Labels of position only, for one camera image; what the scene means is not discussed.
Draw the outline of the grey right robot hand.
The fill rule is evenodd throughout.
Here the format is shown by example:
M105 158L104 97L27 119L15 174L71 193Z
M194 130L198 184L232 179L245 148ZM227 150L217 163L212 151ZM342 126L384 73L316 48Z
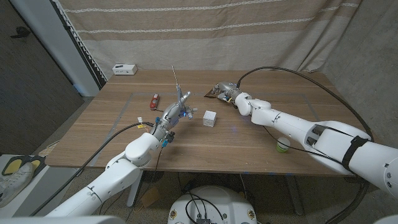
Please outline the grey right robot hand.
M231 82L219 82L217 83L210 93L218 98L219 100L235 100L242 91L237 87L237 84Z

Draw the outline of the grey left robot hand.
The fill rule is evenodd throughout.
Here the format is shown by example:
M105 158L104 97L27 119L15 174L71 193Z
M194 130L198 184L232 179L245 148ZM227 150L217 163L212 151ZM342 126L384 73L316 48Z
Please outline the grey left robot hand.
M176 103L169 105L163 115L155 122L154 127L150 130L150 134L156 137L159 141L166 137L169 131L178 123L182 117L193 118L196 108L191 108L185 104L191 93L188 91L182 95L178 92L178 98Z

